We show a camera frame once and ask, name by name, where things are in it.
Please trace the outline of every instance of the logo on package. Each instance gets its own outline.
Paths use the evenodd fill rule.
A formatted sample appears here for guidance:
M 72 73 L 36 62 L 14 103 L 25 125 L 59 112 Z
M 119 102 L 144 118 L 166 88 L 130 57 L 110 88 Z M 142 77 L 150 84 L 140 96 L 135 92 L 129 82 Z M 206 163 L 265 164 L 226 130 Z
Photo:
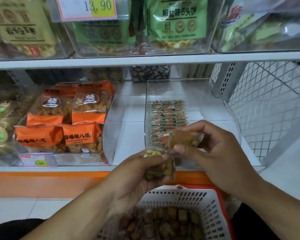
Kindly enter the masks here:
M 80 148 L 79 153 L 92 153 L 89 149 Z
M 95 104 L 98 101 L 99 101 L 99 97 L 92 92 L 82 97 L 83 104 Z
M 57 97 L 47 98 L 41 103 L 41 105 L 46 108 L 56 108 L 59 104 L 61 104 L 61 100 Z

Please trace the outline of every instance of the shopping basket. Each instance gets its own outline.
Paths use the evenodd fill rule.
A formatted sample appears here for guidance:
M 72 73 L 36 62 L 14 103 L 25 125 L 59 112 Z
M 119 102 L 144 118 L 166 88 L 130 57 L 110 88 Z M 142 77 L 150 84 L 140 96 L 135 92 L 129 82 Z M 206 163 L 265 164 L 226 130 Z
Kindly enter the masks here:
M 161 186 L 147 192 L 137 204 L 138 208 L 176 206 L 192 208 L 200 214 L 203 239 L 235 240 L 220 192 L 208 185 Z M 112 219 L 96 239 L 118 239 L 119 218 Z

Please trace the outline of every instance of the white floor tile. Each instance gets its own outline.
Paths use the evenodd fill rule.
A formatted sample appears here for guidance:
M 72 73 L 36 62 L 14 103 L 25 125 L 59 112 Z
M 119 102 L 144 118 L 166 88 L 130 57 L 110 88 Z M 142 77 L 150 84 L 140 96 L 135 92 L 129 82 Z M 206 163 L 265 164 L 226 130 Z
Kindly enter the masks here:
M 0 224 L 12 220 L 27 219 L 37 199 L 0 199 Z
M 47 219 L 71 200 L 38 200 L 28 218 Z

